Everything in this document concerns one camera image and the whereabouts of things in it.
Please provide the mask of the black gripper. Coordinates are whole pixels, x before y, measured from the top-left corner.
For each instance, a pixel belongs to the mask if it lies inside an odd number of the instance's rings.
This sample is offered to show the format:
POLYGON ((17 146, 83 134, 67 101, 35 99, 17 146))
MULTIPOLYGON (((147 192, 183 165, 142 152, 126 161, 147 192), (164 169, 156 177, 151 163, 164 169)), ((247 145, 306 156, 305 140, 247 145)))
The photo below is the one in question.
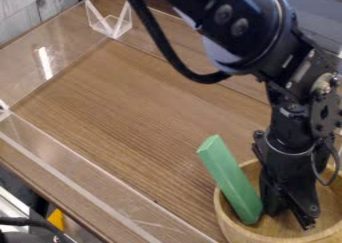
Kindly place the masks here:
POLYGON ((259 191, 265 212, 275 217, 290 209, 302 229, 314 228, 321 215, 317 183, 330 186, 341 167, 334 136, 293 147, 278 145, 270 131, 255 131, 253 151, 262 166, 259 191))

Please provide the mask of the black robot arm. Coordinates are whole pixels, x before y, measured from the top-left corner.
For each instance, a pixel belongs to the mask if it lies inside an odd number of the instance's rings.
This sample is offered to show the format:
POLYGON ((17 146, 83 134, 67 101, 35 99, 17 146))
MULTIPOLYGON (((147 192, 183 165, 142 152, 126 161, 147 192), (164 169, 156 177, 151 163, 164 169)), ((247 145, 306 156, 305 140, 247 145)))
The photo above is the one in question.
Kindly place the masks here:
POLYGON ((317 193, 327 161, 338 157, 342 125, 338 73, 325 51, 298 26, 286 0, 167 0, 203 36, 218 71, 187 76, 204 83, 253 74, 266 85, 271 120, 254 133, 261 197, 274 216, 289 209, 301 226, 321 216, 317 193))

